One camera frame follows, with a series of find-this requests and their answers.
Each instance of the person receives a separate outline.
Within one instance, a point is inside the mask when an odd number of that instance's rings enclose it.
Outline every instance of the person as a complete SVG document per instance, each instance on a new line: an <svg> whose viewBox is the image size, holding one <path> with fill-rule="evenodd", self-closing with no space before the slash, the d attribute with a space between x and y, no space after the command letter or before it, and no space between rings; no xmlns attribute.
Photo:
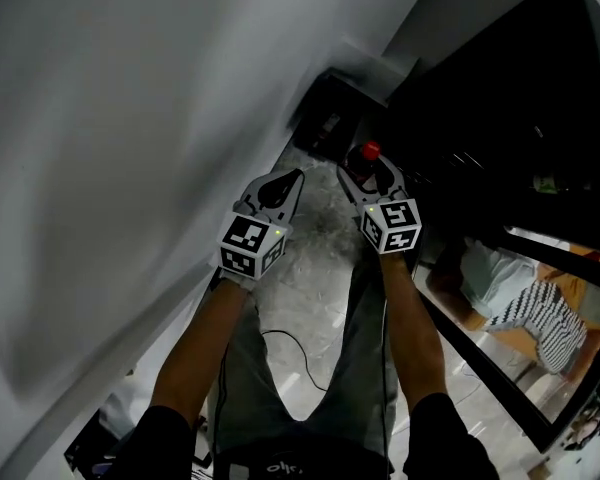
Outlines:
<svg viewBox="0 0 600 480"><path fill-rule="evenodd" d="M167 357L105 479L190 478L207 395L216 479L389 478L398 380L410 413L409 479L498 478L447 394L440 338L403 255L379 264L353 270L341 356L302 422L278 396L248 290L223 279Z"/></svg>

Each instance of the red bottle cap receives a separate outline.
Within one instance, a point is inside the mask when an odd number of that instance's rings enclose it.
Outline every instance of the red bottle cap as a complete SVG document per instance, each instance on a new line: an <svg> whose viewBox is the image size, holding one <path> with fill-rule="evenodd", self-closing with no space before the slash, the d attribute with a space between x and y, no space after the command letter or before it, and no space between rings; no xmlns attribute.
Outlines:
<svg viewBox="0 0 600 480"><path fill-rule="evenodd" d="M380 144L372 140L367 142L362 146L362 156L365 160L369 160L370 162L377 160L380 156Z"/></svg>

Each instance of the forearm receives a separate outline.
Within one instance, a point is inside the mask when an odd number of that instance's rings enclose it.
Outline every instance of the forearm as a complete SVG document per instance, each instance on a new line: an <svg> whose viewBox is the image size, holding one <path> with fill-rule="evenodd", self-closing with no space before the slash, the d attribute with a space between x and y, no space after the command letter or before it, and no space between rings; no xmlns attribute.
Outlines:
<svg viewBox="0 0 600 480"><path fill-rule="evenodd" d="M431 393L446 393L438 331L420 299L402 254L380 257L387 296L391 354L409 410Z"/></svg>
<svg viewBox="0 0 600 480"><path fill-rule="evenodd" d="M218 375L247 293L232 281L220 282L162 365L152 406L170 407L193 426Z"/></svg>

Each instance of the gray pants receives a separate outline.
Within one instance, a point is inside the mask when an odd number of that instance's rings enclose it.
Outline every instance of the gray pants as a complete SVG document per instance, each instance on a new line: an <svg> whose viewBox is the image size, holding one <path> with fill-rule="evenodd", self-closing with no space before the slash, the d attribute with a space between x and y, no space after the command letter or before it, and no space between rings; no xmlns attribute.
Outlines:
<svg viewBox="0 0 600 480"><path fill-rule="evenodd" d="M267 364L267 346L254 307L245 308L224 360L224 373L209 394L210 441L216 453L287 436L330 436L384 455L382 327L384 290L377 269L354 269L342 352L329 389L311 416L295 421L280 400ZM385 339L387 443L395 422L398 380ZM217 429L218 382L224 383Z"/></svg>

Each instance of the black sleeve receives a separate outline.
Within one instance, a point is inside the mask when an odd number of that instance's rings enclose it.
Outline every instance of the black sleeve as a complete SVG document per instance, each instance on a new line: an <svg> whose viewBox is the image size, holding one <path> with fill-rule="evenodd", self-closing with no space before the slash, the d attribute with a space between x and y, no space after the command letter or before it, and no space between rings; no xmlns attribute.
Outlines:
<svg viewBox="0 0 600 480"><path fill-rule="evenodd" d="M189 480L194 452L195 435L182 415L150 407L103 478Z"/></svg>
<svg viewBox="0 0 600 480"><path fill-rule="evenodd" d="M413 410L403 471L409 480L498 478L484 446L469 435L453 402L442 393L423 398Z"/></svg>

